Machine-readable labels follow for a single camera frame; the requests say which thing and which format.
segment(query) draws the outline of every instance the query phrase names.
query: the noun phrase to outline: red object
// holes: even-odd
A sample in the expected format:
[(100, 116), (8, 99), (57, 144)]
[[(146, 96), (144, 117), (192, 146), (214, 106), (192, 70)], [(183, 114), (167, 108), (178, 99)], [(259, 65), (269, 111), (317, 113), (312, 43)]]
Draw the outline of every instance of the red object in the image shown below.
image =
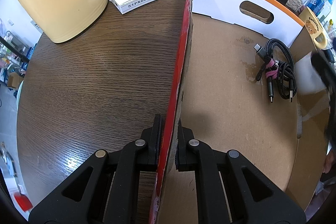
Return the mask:
[(33, 208), (33, 205), (25, 195), (21, 195), (19, 192), (16, 192), (14, 193), (14, 198), (24, 212)]
[(157, 171), (156, 171), (154, 193), (152, 196), (150, 217), (149, 217), (149, 222), (148, 222), (149, 224), (155, 223), (155, 219), (157, 217), (157, 213), (158, 213), (159, 206), (160, 206), (162, 181), (163, 181), (163, 176), (164, 176), (164, 172), (165, 172), (165, 168), (167, 164), (167, 157), (168, 157), (171, 137), (173, 135), (175, 113), (176, 113), (176, 106), (177, 106), (177, 97), (179, 94), (181, 74), (182, 74), (182, 69), (184, 65), (185, 49), (186, 49), (189, 25), (190, 25), (191, 2), (192, 0), (186, 0), (185, 6), (184, 6), (183, 21), (182, 21), (180, 40), (179, 40), (177, 55), (176, 55), (173, 82), (172, 82), (171, 93), (170, 93), (170, 98), (169, 98), (165, 128), (163, 130), (159, 162), (158, 162)]

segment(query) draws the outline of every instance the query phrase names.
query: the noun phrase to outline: plastic bottle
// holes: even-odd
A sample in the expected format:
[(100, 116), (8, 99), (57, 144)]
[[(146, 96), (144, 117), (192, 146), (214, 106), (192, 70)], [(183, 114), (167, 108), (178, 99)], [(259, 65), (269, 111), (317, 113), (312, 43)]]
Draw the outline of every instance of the plastic bottle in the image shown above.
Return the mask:
[(324, 3), (323, 9), (320, 12), (319, 16), (317, 17), (317, 19), (323, 23), (323, 21), (325, 21), (326, 17), (328, 16), (328, 14), (331, 11), (331, 5), (333, 4), (334, 0), (327, 0)]
[(324, 0), (309, 0), (307, 7), (318, 16), (324, 6)]

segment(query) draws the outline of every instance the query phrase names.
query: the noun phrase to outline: triangular cutout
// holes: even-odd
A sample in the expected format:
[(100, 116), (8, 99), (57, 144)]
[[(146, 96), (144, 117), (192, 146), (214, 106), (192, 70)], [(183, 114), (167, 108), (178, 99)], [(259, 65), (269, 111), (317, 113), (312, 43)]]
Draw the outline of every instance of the triangular cutout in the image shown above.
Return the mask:
[(253, 200), (259, 202), (272, 196), (272, 191), (259, 180), (248, 168), (242, 168), (245, 180), (252, 194)]
[(68, 187), (63, 190), (62, 195), (77, 202), (81, 201), (92, 171), (92, 167), (86, 168), (86, 170), (81, 173), (80, 176), (78, 176)]

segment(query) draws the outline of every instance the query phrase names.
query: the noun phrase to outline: dark wood table top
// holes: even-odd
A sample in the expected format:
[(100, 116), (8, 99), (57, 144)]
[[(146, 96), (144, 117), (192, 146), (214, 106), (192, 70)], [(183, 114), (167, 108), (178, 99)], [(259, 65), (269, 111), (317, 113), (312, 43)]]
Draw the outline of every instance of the dark wood table top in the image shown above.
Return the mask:
[[(25, 76), (17, 147), (35, 206), (95, 150), (121, 149), (165, 118), (185, 0), (156, 0), (122, 15), (109, 2), (82, 35), (42, 35)], [(154, 175), (141, 174), (138, 223), (147, 223)]]

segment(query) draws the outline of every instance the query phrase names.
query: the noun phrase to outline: cable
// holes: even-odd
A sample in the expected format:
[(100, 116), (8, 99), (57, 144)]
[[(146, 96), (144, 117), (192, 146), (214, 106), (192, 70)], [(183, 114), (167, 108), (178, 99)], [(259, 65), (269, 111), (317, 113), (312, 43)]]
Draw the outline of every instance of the cable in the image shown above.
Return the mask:
[[(273, 50), (278, 47), (283, 55), (286, 57), (287, 62), (274, 61)], [(278, 39), (270, 39), (265, 44), (265, 49), (258, 44), (255, 45), (257, 54), (263, 59), (264, 64), (261, 66), (256, 80), (260, 81), (262, 73), (266, 71), (266, 78), (268, 82), (268, 95), (271, 102), (273, 102), (273, 80), (277, 81), (278, 91), (281, 98), (292, 102), (292, 98), (296, 95), (297, 87), (295, 80), (295, 62), (289, 48)]]

